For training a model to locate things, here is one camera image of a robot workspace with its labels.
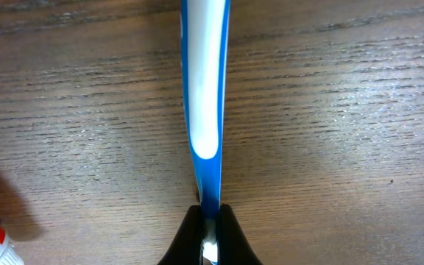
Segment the blue white toothbrush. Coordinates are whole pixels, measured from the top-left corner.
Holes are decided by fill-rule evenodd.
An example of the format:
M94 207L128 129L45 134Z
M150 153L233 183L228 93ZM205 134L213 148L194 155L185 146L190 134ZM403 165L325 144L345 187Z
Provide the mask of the blue white toothbrush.
M219 212L230 0L182 0L180 47L183 106L200 206L202 257L219 262Z

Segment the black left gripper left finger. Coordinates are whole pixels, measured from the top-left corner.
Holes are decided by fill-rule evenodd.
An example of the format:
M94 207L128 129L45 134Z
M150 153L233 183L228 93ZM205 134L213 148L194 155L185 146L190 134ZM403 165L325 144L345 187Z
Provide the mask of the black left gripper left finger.
M203 215L192 205L158 265L202 265Z

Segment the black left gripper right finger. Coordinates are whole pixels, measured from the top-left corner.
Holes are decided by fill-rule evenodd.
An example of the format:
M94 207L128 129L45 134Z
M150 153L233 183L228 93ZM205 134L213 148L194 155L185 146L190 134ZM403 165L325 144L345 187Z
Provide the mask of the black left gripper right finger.
M262 265L227 204L220 206L216 218L216 239L219 265Z

